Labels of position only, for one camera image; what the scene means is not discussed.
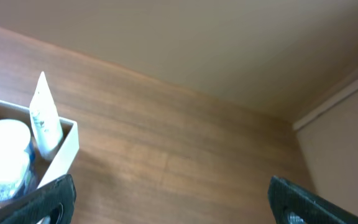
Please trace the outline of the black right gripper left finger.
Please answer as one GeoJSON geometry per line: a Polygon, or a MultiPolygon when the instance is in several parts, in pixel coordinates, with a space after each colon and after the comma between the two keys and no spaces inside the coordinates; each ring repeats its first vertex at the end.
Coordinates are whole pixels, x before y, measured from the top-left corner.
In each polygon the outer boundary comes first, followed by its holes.
{"type": "Polygon", "coordinates": [[[41,188],[0,208],[0,223],[38,223],[49,217],[52,223],[71,223],[76,189],[72,175],[65,174],[41,188]]]}

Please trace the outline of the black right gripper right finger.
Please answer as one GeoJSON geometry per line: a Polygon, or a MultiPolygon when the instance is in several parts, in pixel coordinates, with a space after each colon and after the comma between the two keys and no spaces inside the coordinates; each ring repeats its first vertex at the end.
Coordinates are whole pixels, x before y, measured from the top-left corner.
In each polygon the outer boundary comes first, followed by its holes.
{"type": "Polygon", "coordinates": [[[270,179],[268,202],[277,223],[358,224],[358,216],[282,177],[270,179]]]}

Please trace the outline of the cotton swab tub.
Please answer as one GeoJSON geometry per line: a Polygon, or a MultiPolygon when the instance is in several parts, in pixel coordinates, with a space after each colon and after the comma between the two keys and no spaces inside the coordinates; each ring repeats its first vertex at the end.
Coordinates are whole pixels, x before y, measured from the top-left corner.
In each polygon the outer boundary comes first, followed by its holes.
{"type": "Polygon", "coordinates": [[[17,119],[0,119],[0,156],[22,151],[34,162],[35,151],[28,125],[17,119]]]}

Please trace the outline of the white bamboo print tube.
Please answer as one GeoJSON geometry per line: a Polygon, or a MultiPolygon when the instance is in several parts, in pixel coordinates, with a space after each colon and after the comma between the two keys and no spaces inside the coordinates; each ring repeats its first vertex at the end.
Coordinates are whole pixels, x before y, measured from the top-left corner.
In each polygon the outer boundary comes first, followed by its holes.
{"type": "Polygon", "coordinates": [[[29,112],[40,155],[46,161],[52,161],[62,143],[63,129],[44,71],[40,73],[29,112]]]}

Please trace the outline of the clear bottle with cap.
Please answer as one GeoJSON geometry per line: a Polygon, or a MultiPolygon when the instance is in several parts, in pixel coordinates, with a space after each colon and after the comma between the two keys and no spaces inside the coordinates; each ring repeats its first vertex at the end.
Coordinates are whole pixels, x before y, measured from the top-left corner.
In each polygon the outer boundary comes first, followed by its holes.
{"type": "Polygon", "coordinates": [[[0,156],[0,203],[15,200],[36,188],[37,176],[28,153],[0,156]]]}

